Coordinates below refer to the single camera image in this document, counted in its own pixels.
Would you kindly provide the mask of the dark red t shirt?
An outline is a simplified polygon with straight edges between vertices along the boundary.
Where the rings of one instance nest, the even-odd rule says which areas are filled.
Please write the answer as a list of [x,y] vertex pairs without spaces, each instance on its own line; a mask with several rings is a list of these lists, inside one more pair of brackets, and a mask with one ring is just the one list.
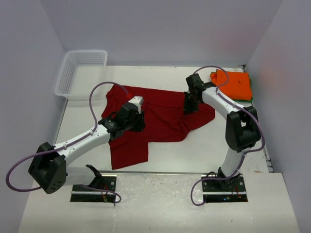
[[187,135],[215,118],[215,110],[200,104],[199,110],[184,114],[182,92],[126,86],[133,96],[144,98],[145,128],[142,132],[126,131],[109,143],[112,169],[120,169],[148,161],[150,142],[180,142]]

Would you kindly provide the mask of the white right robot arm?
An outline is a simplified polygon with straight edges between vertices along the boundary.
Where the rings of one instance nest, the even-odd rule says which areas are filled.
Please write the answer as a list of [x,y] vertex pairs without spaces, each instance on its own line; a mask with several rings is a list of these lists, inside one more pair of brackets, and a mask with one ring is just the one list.
[[240,168],[247,154],[260,151],[265,141],[259,127],[257,111],[254,107],[244,107],[223,94],[212,82],[204,83],[199,74],[186,78],[188,91],[185,92],[184,114],[199,110],[199,104],[215,109],[225,120],[225,140],[228,151],[215,177],[206,177],[210,186],[218,186],[227,191],[240,175]]

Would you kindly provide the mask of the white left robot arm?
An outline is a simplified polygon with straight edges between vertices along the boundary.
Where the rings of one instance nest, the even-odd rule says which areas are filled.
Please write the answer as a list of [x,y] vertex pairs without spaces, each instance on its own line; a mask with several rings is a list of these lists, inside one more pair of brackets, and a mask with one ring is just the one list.
[[142,105],[130,100],[113,116],[101,119],[79,136],[56,145],[41,144],[28,172],[46,194],[64,185],[82,185],[95,191],[101,185],[99,171],[92,165],[72,167],[71,164],[90,150],[123,136],[125,131],[141,132],[144,127]]

